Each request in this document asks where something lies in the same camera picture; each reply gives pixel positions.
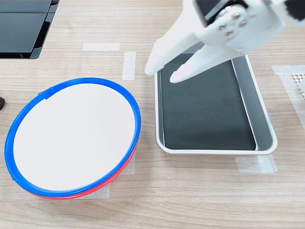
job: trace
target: masking tape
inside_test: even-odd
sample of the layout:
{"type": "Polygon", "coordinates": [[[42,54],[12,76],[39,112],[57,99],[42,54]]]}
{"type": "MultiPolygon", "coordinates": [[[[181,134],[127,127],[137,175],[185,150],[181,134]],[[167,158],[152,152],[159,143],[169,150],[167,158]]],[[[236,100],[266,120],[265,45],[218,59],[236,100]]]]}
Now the masking tape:
{"type": "Polygon", "coordinates": [[[258,155],[257,157],[236,157],[240,173],[274,173],[277,166],[273,154],[258,155]]]}
{"type": "Polygon", "coordinates": [[[301,80],[305,73],[305,65],[272,66],[272,69],[279,75],[305,129],[305,99],[304,92],[299,87],[303,84],[301,80]]]}
{"type": "Polygon", "coordinates": [[[83,51],[118,51],[120,43],[84,43],[83,51]]]}
{"type": "Polygon", "coordinates": [[[77,199],[108,199],[110,196],[110,184],[102,187],[101,189],[90,193],[89,195],[77,199]]]}
{"type": "MultiPolygon", "coordinates": [[[[121,172],[121,174],[119,176],[133,175],[134,172],[135,172],[135,154],[132,156],[132,159],[130,160],[130,162],[128,163],[126,168],[121,172]]],[[[99,189],[89,195],[86,195],[86,196],[83,196],[83,197],[80,197],[77,199],[109,199],[110,184],[106,185],[105,187],[102,187],[101,189],[99,189]]]]}
{"type": "Polygon", "coordinates": [[[123,80],[134,80],[136,52],[125,52],[123,64],[123,80]]]}

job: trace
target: wooden table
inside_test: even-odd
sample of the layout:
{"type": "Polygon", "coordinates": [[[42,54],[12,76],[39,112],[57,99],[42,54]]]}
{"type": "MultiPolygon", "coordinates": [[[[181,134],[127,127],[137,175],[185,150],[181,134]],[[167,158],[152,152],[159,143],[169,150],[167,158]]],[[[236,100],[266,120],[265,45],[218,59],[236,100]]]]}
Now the wooden table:
{"type": "Polygon", "coordinates": [[[169,156],[155,143],[153,77],[144,68],[180,0],[62,0],[37,60],[0,60],[1,229],[305,228],[305,131],[272,65],[305,64],[305,29],[288,26],[250,55],[278,137],[278,172],[241,174],[234,156],[169,156]],[[84,52],[84,42],[120,42],[118,52],[84,52]],[[124,52],[136,51],[134,81],[122,80],[124,52]],[[37,93],[68,79],[101,77],[125,86],[142,113],[135,175],[111,183],[109,199],[52,201],[12,181],[4,143],[37,93]]]}

